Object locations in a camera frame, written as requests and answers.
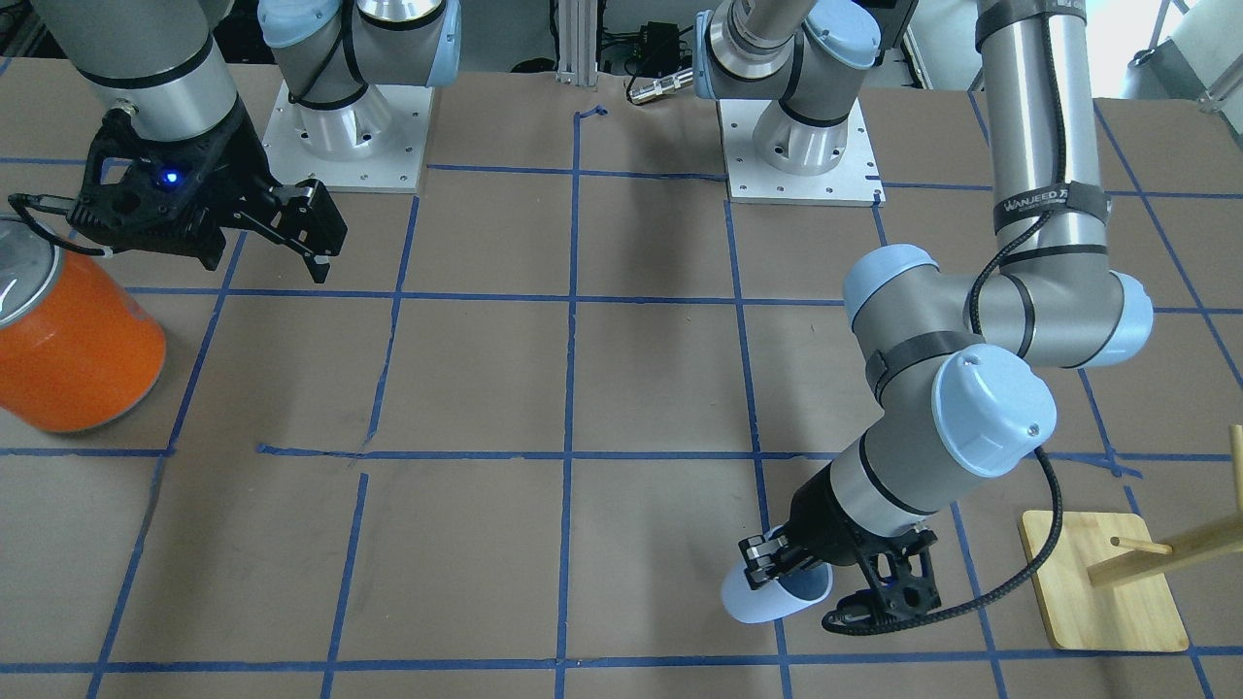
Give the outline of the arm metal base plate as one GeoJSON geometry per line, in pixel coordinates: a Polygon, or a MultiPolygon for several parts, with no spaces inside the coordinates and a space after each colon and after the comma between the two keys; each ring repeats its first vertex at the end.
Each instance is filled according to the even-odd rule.
{"type": "Polygon", "coordinates": [[[860,102],[844,122],[807,126],[777,101],[720,100],[735,203],[873,206],[888,203],[860,102]]]}
{"type": "Polygon", "coordinates": [[[332,193],[416,194],[436,91],[370,85],[355,103],[317,111],[280,85],[262,143],[278,182],[319,179],[332,193]]]}

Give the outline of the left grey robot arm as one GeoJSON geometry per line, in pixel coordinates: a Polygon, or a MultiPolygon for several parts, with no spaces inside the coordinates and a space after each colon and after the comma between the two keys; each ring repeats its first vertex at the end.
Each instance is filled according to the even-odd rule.
{"type": "Polygon", "coordinates": [[[787,522],[740,544],[730,583],[810,583],[818,601],[822,565],[906,560],[921,522],[1052,438],[1035,368],[1117,364],[1146,345],[1154,301],[1108,257],[1086,27],[1083,1],[978,5],[997,252],[972,279],[907,244],[851,267],[845,313],[883,415],[796,491],[787,522]]]}

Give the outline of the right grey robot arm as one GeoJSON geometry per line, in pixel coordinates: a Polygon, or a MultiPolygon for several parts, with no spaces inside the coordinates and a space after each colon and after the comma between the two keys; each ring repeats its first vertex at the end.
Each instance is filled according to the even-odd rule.
{"type": "Polygon", "coordinates": [[[2,257],[150,252],[218,269],[225,231],[250,231],[300,257],[324,284],[348,226],[328,162],[399,150],[383,88],[452,85],[457,1],[254,1],[283,93],[271,100],[314,165],[281,173],[239,85],[227,40],[235,1],[35,1],[63,58],[103,106],[80,185],[65,197],[12,193],[2,257]]]}

